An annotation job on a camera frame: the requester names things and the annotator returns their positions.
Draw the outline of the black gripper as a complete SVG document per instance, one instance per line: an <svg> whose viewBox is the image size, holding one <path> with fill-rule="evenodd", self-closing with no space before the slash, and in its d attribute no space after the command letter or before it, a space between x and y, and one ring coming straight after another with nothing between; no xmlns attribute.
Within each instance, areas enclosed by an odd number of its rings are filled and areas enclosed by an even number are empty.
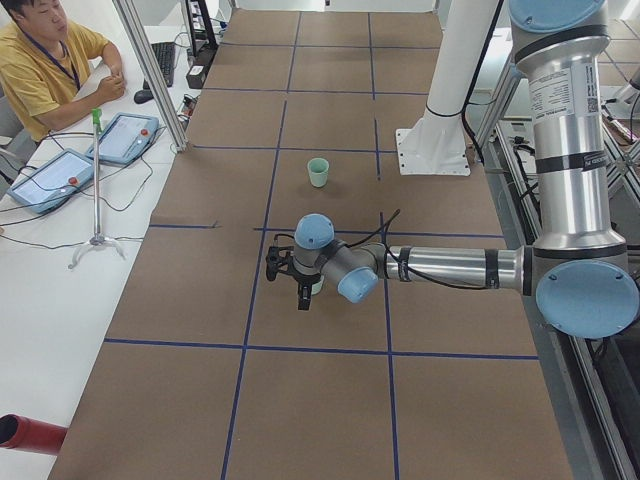
<svg viewBox="0 0 640 480"><path fill-rule="evenodd" d="M321 277L320 273L301 273L299 271L295 272L294 278L298 283L298 309L301 311L308 311L310 308L310 299L312 296L311 288L314 283L316 283Z"/></svg>

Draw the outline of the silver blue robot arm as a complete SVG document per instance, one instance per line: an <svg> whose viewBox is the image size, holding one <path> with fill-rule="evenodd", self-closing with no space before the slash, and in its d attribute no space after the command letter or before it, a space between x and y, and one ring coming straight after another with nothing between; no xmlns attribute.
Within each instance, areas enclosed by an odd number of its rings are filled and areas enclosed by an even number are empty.
<svg viewBox="0 0 640 480"><path fill-rule="evenodd" d="M349 245L324 215L298 223L287 259L307 309L317 284L362 301L382 278L532 296L548 324L580 338L620 333L639 314L625 239L610 222L597 58L603 1L513 1L513 54L529 84L542 228L516 250Z"/></svg>

